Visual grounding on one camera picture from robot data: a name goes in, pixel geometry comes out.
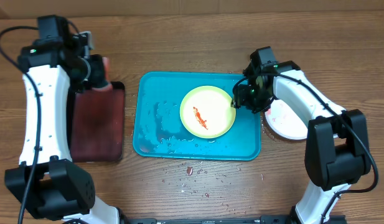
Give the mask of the orange and green sponge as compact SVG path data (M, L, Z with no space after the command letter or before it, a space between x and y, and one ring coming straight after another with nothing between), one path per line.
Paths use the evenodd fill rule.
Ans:
M96 91L110 91L113 89L108 78L109 60L106 57L96 55L93 62L93 77L91 78L91 86Z

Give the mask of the white plate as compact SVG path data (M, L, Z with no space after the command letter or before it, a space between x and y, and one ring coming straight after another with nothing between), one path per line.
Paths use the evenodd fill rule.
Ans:
M274 100L265 112L265 120L278 135L289 140L304 140L307 128L297 114L282 100Z

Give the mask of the yellow-green plate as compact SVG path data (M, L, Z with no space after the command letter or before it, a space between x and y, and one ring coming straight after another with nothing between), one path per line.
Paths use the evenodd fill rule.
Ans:
M236 109L231 96L215 86L190 90L180 104L180 120L186 130L204 139L217 138L231 129Z

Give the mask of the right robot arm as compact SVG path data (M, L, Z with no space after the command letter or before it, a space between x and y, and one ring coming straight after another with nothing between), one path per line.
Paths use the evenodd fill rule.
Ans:
M325 97L293 61L278 62L271 47L256 49L233 87L232 106L252 113L283 100L307 127L304 164L309 183L288 215L263 215L260 223L346 223L331 210L341 196L372 191L378 168L369 150L367 121Z

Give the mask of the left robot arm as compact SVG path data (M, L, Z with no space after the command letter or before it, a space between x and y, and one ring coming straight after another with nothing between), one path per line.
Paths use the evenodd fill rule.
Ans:
M67 141L70 91L106 88L103 59L91 54L90 32L68 19L37 20L39 38L22 48L13 65L26 88L26 132L19 165L4 175L21 215L64 223L125 223L122 211L95 193L91 175L73 163Z

